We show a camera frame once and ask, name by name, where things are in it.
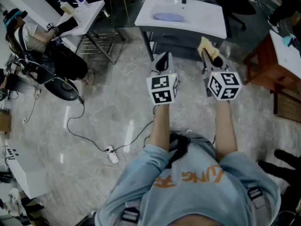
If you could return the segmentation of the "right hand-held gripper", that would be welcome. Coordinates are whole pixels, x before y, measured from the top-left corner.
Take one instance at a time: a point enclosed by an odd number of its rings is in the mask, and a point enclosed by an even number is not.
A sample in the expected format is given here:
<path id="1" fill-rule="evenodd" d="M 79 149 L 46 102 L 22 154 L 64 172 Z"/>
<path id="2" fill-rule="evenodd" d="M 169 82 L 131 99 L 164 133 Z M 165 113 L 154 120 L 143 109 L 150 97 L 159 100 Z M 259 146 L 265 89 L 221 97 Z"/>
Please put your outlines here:
<path id="1" fill-rule="evenodd" d="M 222 68 L 213 68 L 211 57 L 206 49 L 202 49 L 204 68 L 202 74 L 205 83 L 207 97 L 215 97 L 218 101 L 230 101 L 236 99 L 242 89 L 242 83 L 237 72 L 228 66 L 228 60 L 222 54 Z"/>

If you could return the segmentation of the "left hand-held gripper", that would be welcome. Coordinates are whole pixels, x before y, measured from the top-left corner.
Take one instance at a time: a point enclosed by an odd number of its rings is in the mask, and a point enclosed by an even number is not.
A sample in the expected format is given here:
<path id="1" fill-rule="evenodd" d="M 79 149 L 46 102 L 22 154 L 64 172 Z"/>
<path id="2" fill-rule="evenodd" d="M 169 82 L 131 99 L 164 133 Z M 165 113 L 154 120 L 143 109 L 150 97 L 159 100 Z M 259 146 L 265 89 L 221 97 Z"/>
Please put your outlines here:
<path id="1" fill-rule="evenodd" d="M 173 56 L 170 52 L 158 55 L 150 65 L 150 72 L 161 73 L 167 69 L 166 75 L 146 78 L 148 92 L 154 105 L 172 104 L 179 90 L 178 74 L 175 73 Z"/>

